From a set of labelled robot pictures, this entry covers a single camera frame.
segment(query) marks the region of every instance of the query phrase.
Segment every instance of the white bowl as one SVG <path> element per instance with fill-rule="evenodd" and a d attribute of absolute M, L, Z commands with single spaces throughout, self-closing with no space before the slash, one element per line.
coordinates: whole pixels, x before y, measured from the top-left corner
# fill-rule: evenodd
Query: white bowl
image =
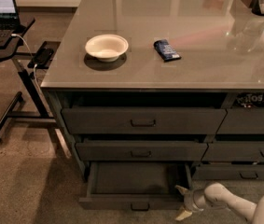
<path fill-rule="evenodd" d="M 110 63 L 127 51 L 128 47 L 127 40 L 119 35 L 97 35 L 86 43 L 85 50 L 90 56 Z"/>

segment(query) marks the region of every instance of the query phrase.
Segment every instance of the black stand base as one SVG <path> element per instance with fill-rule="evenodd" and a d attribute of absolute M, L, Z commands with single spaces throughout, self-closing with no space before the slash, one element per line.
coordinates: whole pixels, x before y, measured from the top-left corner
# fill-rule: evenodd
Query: black stand base
<path fill-rule="evenodd" d="M 13 111 L 15 105 L 19 102 L 23 102 L 21 97 L 22 93 L 19 91 L 13 98 L 12 102 L 8 106 L 6 112 L 0 119 L 0 131 L 3 128 L 5 122 L 8 118 L 23 118 L 23 119 L 53 119 L 53 117 L 49 117 L 46 113 L 44 116 L 37 112 L 24 112 L 24 111 Z"/>

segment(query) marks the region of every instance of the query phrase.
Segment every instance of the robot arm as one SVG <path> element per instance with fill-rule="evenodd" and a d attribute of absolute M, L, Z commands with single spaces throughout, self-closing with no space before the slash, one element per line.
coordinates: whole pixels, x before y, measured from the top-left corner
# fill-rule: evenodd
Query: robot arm
<path fill-rule="evenodd" d="M 205 189 L 197 190 L 188 190 L 180 186 L 176 188 L 184 195 L 184 205 L 180 208 L 176 220 L 183 220 L 193 212 L 204 209 L 228 208 L 247 223 L 264 224 L 264 197 L 256 205 L 234 195 L 219 183 L 211 183 Z"/>

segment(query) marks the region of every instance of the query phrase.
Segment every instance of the gray countertop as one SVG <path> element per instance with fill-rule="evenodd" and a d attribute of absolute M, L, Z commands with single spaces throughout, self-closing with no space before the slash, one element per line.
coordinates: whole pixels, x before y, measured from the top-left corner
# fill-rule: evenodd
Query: gray countertop
<path fill-rule="evenodd" d="M 126 57 L 85 58 L 101 34 L 125 37 Z M 153 48 L 163 38 L 181 60 L 163 62 Z M 41 87 L 262 90 L 264 17 L 241 0 L 82 0 Z"/>

